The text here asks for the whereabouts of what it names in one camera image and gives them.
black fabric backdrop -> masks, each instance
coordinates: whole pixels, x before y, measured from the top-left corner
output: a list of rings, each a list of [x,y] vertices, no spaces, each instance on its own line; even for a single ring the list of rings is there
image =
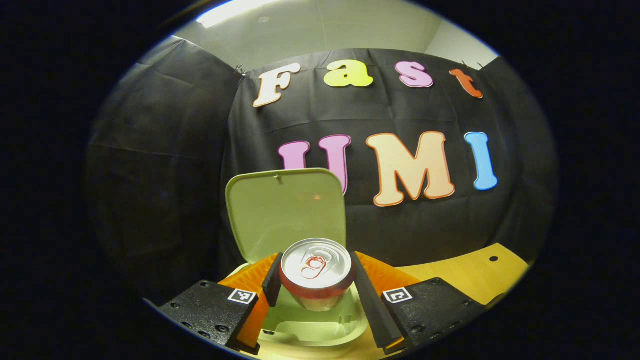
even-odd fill
[[[364,62],[373,84],[324,83],[337,60]],[[410,88],[394,66],[417,61],[435,84]],[[282,98],[252,106],[263,72],[298,62]],[[483,92],[466,93],[449,74],[464,69]],[[373,204],[380,190],[368,136],[394,133],[415,153],[419,136],[439,131],[453,195]],[[489,137],[499,183],[473,187],[476,164],[464,134]],[[547,121],[527,87],[498,58],[478,71],[425,54],[348,49],[303,55],[238,73],[185,40],[171,37],[119,82],[90,141],[90,207],[108,256],[145,296],[164,302],[195,281],[219,281],[245,260],[224,199],[228,181],[283,168],[279,146],[308,141],[307,167],[327,167],[317,142],[346,134],[348,248],[392,266],[453,258],[499,242],[532,263],[550,226],[556,156]]]

letter m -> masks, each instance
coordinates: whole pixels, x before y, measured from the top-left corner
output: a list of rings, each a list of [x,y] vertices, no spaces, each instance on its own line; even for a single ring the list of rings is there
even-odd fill
[[[425,176],[428,177],[425,197],[437,199],[453,194],[456,188],[449,179],[445,140],[444,134],[437,131],[422,133],[413,156],[395,134],[368,137],[367,146],[376,151],[380,176],[380,193],[373,198],[373,203],[377,206],[400,204],[404,194],[398,190],[397,179],[413,200],[420,197]]]

light green container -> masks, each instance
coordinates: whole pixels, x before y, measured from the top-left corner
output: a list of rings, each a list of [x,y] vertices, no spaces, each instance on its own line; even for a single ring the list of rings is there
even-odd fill
[[[340,180],[329,170],[305,168],[243,174],[229,181],[227,211],[247,264],[308,238],[326,238],[344,247],[346,220]],[[284,288],[269,310],[261,341],[328,347],[347,343],[368,327],[355,285],[333,309],[302,308]]]

aluminum can top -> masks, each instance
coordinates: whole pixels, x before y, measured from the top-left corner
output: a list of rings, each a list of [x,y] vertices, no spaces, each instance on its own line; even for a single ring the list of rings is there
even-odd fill
[[[349,252],[329,239],[301,240],[291,245],[282,256],[282,272],[302,288],[330,288],[345,280],[350,271]]]

ceiling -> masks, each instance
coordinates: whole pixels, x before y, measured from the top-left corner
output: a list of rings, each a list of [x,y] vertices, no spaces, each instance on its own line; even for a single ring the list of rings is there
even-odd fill
[[[193,21],[175,35],[232,67],[242,65],[244,70],[252,70],[292,56],[336,49],[429,53],[428,47],[443,23],[447,21],[439,15],[403,0],[281,0],[209,29]],[[441,53],[450,52],[443,50],[446,45],[436,47]]]

